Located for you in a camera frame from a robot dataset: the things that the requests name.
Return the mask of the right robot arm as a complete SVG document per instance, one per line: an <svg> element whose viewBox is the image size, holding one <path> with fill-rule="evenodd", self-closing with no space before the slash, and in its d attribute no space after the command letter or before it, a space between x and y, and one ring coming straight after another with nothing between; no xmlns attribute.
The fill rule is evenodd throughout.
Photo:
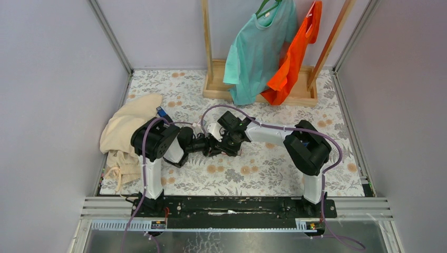
<svg viewBox="0 0 447 253"><path fill-rule="evenodd" d="M315 217L323 211L322 167L328 162L332 147L310 122L301 120L295 126L271 125L249 117L241 120L227 111L206 130L217 141L215 149L231 157L238 155L243 142L263 142L285 148L305 177L304 214Z"/></svg>

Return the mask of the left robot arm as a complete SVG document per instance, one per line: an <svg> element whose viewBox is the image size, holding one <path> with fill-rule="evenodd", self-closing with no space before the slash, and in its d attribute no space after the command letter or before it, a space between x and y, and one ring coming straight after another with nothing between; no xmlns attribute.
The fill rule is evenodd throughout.
<svg viewBox="0 0 447 253"><path fill-rule="evenodd" d="M195 133L192 127L169 124L166 119L152 118L133 133L131 146L141 163L142 188L138 204L152 217L163 212L162 161L176 167L183 166L191 153L202 152L205 156L220 154L217 144L223 140L223 132L211 129L209 133Z"/></svg>

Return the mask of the blue stapler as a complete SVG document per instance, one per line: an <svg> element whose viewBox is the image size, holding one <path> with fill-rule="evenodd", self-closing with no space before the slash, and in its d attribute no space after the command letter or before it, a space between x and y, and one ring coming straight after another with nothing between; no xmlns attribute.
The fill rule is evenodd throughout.
<svg viewBox="0 0 447 253"><path fill-rule="evenodd" d="M157 107L157 114L161 118L165 118L169 123L173 123L172 118L166 113L162 107Z"/></svg>

